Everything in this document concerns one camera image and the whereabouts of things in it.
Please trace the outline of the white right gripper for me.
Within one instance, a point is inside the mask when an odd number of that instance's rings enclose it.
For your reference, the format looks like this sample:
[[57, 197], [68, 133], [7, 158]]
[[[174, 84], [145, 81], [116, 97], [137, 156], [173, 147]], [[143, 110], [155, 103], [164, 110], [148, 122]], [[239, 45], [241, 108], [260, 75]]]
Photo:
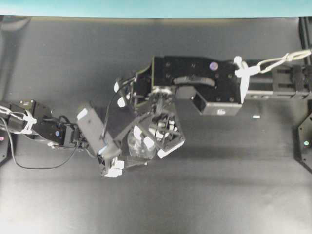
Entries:
[[184, 144], [185, 136], [175, 114], [161, 114], [157, 117], [151, 115], [152, 113], [149, 112], [143, 114], [126, 112], [113, 115], [113, 145], [121, 148], [123, 139], [133, 127], [135, 139], [145, 146], [155, 146], [156, 154], [160, 159]]

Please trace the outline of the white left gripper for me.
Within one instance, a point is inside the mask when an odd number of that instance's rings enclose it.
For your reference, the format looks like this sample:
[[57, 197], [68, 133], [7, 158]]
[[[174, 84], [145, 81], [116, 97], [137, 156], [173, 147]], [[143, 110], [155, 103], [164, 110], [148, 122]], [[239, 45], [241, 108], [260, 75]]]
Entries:
[[116, 156], [105, 158], [104, 155], [97, 155], [100, 173], [102, 177], [117, 178], [123, 174], [124, 169], [130, 169], [145, 165], [148, 160], [145, 158], [122, 156], [121, 153]]

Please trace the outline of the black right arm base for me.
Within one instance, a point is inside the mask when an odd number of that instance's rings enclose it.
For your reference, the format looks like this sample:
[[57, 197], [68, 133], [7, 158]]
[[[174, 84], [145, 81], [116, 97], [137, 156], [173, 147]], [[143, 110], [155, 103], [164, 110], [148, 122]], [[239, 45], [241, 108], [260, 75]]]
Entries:
[[310, 113], [297, 128], [299, 153], [295, 160], [312, 173], [312, 114]]

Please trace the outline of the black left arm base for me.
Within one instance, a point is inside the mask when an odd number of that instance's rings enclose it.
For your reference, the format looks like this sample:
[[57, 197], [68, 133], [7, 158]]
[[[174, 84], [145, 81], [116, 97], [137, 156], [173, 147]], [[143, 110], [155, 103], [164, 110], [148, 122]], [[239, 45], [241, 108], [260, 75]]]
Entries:
[[9, 136], [6, 132], [0, 132], [0, 166], [11, 159], [11, 147]]

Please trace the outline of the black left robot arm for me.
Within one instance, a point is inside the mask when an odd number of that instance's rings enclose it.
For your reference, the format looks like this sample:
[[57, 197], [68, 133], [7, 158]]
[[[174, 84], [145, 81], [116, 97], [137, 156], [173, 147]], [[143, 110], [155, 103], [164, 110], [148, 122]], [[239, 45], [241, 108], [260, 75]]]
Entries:
[[104, 110], [91, 104], [82, 106], [75, 122], [66, 116], [54, 117], [50, 108], [34, 100], [0, 104], [0, 128], [10, 143], [12, 135], [23, 135], [53, 149], [86, 151], [98, 161], [102, 177], [108, 178], [154, 158], [155, 142], [141, 124], [146, 117], [127, 108], [125, 116], [109, 126]]

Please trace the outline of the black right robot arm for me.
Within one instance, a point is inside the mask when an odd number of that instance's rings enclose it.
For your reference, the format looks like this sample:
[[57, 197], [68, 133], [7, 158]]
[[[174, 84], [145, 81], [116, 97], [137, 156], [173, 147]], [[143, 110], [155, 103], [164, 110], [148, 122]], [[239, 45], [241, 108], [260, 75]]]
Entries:
[[185, 142], [176, 100], [189, 100], [201, 115], [210, 116], [234, 116], [246, 99], [311, 100], [312, 68], [288, 59], [154, 57], [147, 68], [118, 79], [114, 92], [119, 107], [134, 116], [117, 140], [132, 132], [136, 145], [164, 158]]

